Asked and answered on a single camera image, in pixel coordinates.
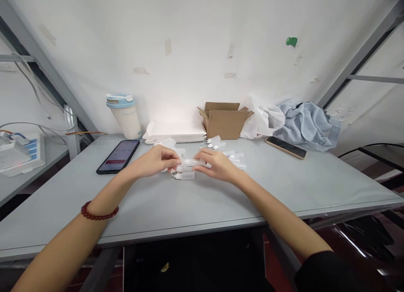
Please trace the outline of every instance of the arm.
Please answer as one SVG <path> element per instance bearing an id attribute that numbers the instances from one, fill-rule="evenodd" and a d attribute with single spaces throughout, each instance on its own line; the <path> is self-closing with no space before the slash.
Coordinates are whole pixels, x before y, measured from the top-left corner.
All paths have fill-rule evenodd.
<path id="1" fill-rule="evenodd" d="M 94 215 L 112 213 L 139 178 L 165 168 L 176 168 L 180 163 L 175 151 L 155 146 L 119 172 L 92 200 L 87 211 Z M 107 221 L 90 220 L 81 214 L 76 216 L 35 257 L 12 291 L 65 290 L 89 256 Z"/>
<path id="2" fill-rule="evenodd" d="M 202 149 L 195 155 L 212 167 L 195 167 L 194 170 L 227 181 L 239 188 L 254 203 L 273 230 L 303 259 L 314 253 L 332 251 L 331 247 L 305 222 L 290 211 L 268 191 L 241 171 L 221 152 Z"/>

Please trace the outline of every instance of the phone screen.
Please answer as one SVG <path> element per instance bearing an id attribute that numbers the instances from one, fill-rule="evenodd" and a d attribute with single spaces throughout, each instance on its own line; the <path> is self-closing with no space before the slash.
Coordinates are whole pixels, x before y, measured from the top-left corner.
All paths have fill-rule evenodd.
<path id="1" fill-rule="evenodd" d="M 273 143 L 274 145 L 281 147 L 282 149 L 285 149 L 289 152 L 292 152 L 296 154 L 297 156 L 300 157 L 305 157 L 306 156 L 306 150 L 303 150 L 299 147 L 296 147 L 292 144 L 289 144 L 283 140 L 280 140 L 279 138 L 276 138 L 274 136 L 270 136 L 266 139 L 268 142 Z"/>
<path id="2" fill-rule="evenodd" d="M 107 157 L 97 172 L 119 171 L 125 168 L 128 160 L 137 149 L 139 141 L 121 141 L 113 152 Z"/>

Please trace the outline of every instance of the stack of white paper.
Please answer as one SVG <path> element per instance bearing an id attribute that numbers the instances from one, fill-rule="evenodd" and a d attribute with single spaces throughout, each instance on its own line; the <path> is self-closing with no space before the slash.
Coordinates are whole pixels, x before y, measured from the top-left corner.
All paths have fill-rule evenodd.
<path id="1" fill-rule="evenodd" d="M 206 130 L 201 122 L 165 123 L 151 121 L 143 138 L 146 143 L 154 144 L 171 137 L 177 143 L 203 141 Z"/>

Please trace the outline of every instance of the cable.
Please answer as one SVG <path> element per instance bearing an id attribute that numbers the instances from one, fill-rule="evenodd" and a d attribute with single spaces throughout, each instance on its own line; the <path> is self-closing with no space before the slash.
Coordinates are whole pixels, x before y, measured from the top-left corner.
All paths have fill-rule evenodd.
<path id="1" fill-rule="evenodd" d="M 69 111 L 65 110 L 65 109 L 64 109 L 63 107 L 61 107 L 60 105 L 55 104 L 52 100 L 50 100 L 50 99 L 42 92 L 42 88 L 39 87 L 38 82 L 37 82 L 37 80 L 35 79 L 34 73 L 32 72 L 32 69 L 31 69 L 31 67 L 28 65 L 27 61 L 26 61 L 21 55 L 19 55 L 17 52 L 12 52 L 11 54 L 14 54 L 14 55 L 17 55 L 17 56 L 20 57 L 20 59 L 21 59 L 21 60 L 23 61 L 23 63 L 24 63 L 24 66 L 26 67 L 26 69 L 29 71 L 29 73 L 31 74 L 32 78 L 34 79 L 35 83 L 33 83 L 33 82 L 31 81 L 31 79 L 25 74 L 25 72 L 21 69 L 21 67 L 18 65 L 18 63 L 17 63 L 17 62 L 14 62 L 14 64 L 17 66 L 18 70 L 25 76 L 25 78 L 26 78 L 26 79 L 28 80 L 28 82 L 30 83 L 30 85 L 31 85 L 31 87 L 32 87 L 32 89 L 33 89 L 33 91 L 34 91 L 34 93 L 35 93 L 35 96 L 37 97 L 38 103 L 41 105 L 42 109 L 44 109 L 44 111 L 48 114 L 48 118 L 51 119 L 52 117 L 51 117 L 51 115 L 49 114 L 49 112 L 46 111 L 46 109 L 45 109 L 44 106 L 42 105 L 42 102 L 40 101 L 40 98 L 39 98 L 39 96 L 38 96 L 38 92 L 41 93 L 42 96 L 43 96 L 49 103 L 51 103 L 51 104 L 54 105 L 55 107 L 59 108 L 59 109 L 62 111 L 63 114 L 64 114 L 65 112 L 68 113 L 68 114 L 70 114 L 70 115 L 73 117 L 73 121 L 74 121 L 74 116 L 73 116 L 73 114 L 71 114 Z M 77 126 L 77 121 L 74 121 L 73 126 L 72 126 L 70 129 L 68 129 L 68 130 L 73 129 L 73 128 L 76 127 L 76 126 Z"/>
<path id="2" fill-rule="evenodd" d="M 45 134 L 48 138 L 50 138 L 50 139 L 53 140 L 54 142 L 59 143 L 59 144 L 62 144 L 62 145 L 67 145 L 66 141 L 65 141 L 59 134 L 57 134 L 55 131 L 53 131 L 53 130 L 56 130 L 56 131 L 67 131 L 67 130 L 53 129 L 53 128 L 49 128 L 49 127 L 42 126 L 42 125 L 40 125 L 40 124 L 31 123 L 31 122 L 10 122 L 10 123 L 6 123 L 6 124 L 3 124 L 3 125 L 0 125 L 0 129 L 3 128 L 4 126 L 14 125 L 14 124 L 29 124 L 29 125 L 38 126 L 38 127 L 41 129 L 41 131 L 43 132 L 43 134 Z M 60 139 L 62 140 L 62 143 L 60 143 L 60 142 L 54 140 L 52 137 L 50 137 L 49 134 L 47 134 L 47 133 L 44 131 L 44 129 L 49 130 L 50 132 L 52 132 L 53 134 L 55 134 L 58 138 L 60 138 Z"/>
<path id="3" fill-rule="evenodd" d="M 378 145 L 389 145 L 389 146 L 395 146 L 395 147 L 404 148 L 403 145 L 391 144 L 391 143 L 374 143 L 374 144 L 369 144 L 369 145 L 366 145 L 366 146 L 363 146 L 363 147 L 378 146 Z M 347 155 L 347 154 L 350 154 L 351 152 L 354 152 L 354 151 L 358 150 L 359 148 L 360 148 L 360 147 L 358 147 L 358 148 L 356 148 L 356 149 L 354 149 L 354 150 L 348 151 L 348 152 L 346 152 L 346 153 L 340 155 L 338 158 L 341 158 L 341 157 L 343 157 L 343 156 L 345 156 L 345 155 Z"/>
<path id="4" fill-rule="evenodd" d="M 100 132 L 100 131 L 95 131 L 95 132 L 91 132 L 91 131 L 78 131 L 78 132 L 69 132 L 69 133 L 65 133 L 65 134 L 66 134 L 66 135 L 72 135 L 72 134 L 84 134 L 84 133 L 89 133 L 89 134 L 101 133 L 101 134 L 108 135 L 108 133 Z"/>

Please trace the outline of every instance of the blue lid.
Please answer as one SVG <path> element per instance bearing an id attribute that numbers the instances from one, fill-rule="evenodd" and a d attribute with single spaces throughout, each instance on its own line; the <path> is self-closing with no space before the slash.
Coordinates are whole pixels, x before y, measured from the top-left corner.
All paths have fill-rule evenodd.
<path id="1" fill-rule="evenodd" d="M 106 105 L 109 108 L 121 109 L 133 106 L 134 104 L 135 101 L 133 100 L 133 97 L 131 95 L 124 95 L 124 94 L 106 95 Z"/>

